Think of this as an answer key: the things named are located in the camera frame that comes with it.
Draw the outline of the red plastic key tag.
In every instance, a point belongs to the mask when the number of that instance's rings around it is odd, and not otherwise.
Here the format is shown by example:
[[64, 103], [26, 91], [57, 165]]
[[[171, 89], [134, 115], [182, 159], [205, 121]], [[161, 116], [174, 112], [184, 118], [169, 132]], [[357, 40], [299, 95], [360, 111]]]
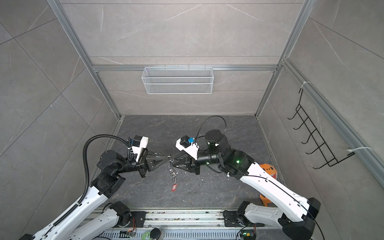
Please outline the red plastic key tag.
[[176, 189], [177, 189], [177, 184], [173, 184], [171, 191], [174, 192]]

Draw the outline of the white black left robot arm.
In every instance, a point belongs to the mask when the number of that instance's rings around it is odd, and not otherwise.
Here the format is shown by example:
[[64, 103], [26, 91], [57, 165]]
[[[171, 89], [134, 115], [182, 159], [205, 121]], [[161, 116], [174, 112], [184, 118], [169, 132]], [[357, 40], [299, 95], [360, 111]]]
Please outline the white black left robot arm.
[[110, 199], [126, 180], [121, 175], [139, 172], [142, 177], [147, 172], [170, 160], [169, 156], [143, 149], [138, 162], [130, 162], [119, 153], [105, 151], [97, 164], [101, 173], [85, 187], [81, 197], [59, 217], [35, 234], [25, 234], [23, 240], [92, 240], [114, 226], [135, 226], [129, 207], [118, 201], [111, 204], [104, 213], [91, 222], [81, 225], [97, 207]]

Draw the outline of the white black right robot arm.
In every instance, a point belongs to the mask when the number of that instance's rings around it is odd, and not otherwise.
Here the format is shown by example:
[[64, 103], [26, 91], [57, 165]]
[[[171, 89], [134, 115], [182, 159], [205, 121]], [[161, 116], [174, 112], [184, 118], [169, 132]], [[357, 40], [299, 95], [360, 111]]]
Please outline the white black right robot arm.
[[317, 227], [316, 217], [320, 202], [305, 198], [269, 175], [252, 157], [233, 149], [219, 130], [205, 134], [207, 149], [200, 151], [196, 138], [183, 136], [176, 141], [181, 151], [174, 158], [173, 167], [196, 175], [201, 166], [216, 164], [224, 174], [249, 185], [270, 200], [275, 207], [257, 206], [244, 201], [236, 212], [243, 228], [267, 225], [281, 229], [292, 240], [310, 240]]

